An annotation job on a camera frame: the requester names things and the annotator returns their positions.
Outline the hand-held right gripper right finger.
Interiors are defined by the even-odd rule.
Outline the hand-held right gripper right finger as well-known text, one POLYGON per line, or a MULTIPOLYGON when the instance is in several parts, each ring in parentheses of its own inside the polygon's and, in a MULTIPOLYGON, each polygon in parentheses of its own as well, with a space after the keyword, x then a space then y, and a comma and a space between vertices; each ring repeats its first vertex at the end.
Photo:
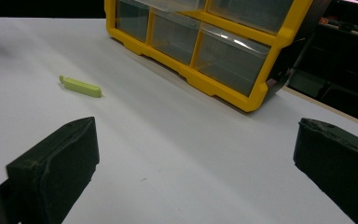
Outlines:
POLYGON ((295 166, 358 224, 358 137, 329 123, 303 118, 295 166))

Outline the yellow drawer organizer cabinet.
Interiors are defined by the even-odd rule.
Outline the yellow drawer organizer cabinet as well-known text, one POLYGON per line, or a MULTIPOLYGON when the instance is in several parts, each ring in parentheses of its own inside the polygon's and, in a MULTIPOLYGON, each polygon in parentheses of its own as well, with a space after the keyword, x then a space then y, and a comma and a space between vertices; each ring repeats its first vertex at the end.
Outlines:
POLYGON ((251 112, 285 85, 330 2, 104 0, 104 11, 125 48, 251 112))

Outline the light green plastic lever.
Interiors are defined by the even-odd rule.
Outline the light green plastic lever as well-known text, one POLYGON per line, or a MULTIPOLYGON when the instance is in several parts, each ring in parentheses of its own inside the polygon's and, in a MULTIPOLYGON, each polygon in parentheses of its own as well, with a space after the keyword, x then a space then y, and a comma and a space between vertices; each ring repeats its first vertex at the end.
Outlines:
POLYGON ((94 98, 100 98, 102 96, 102 89, 98 86, 65 76, 60 76, 59 80, 67 90, 75 91, 94 98))

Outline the dark equipment beside table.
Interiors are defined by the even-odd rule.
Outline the dark equipment beside table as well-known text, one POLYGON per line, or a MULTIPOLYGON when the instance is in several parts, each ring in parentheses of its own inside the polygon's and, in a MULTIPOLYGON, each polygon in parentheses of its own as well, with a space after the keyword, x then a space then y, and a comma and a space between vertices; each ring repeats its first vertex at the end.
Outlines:
POLYGON ((358 119, 358 0, 331 0, 288 87, 358 119))

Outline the clear plastic drawer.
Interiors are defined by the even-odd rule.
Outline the clear plastic drawer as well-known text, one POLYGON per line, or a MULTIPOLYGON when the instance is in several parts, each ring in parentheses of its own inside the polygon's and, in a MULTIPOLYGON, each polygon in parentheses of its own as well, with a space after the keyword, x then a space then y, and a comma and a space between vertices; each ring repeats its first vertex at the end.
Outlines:
POLYGON ((203 23, 195 67, 202 74, 249 96, 270 47, 203 23))
POLYGON ((200 21, 176 12, 152 10, 150 45, 176 61, 190 65, 200 21))
POLYGON ((214 15, 277 34, 294 0, 211 0, 208 11, 214 15))
POLYGON ((136 0, 162 11, 195 11, 203 9, 206 0, 136 0))
POLYGON ((117 28, 145 42, 147 34, 149 6, 136 0, 116 0, 117 28))

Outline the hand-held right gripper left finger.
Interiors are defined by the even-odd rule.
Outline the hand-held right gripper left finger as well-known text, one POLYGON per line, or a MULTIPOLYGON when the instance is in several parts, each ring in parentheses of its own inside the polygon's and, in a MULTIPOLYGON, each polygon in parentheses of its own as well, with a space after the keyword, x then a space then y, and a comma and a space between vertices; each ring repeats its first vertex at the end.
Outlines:
POLYGON ((62 224, 100 162, 95 118, 71 121, 7 165, 9 224, 62 224))

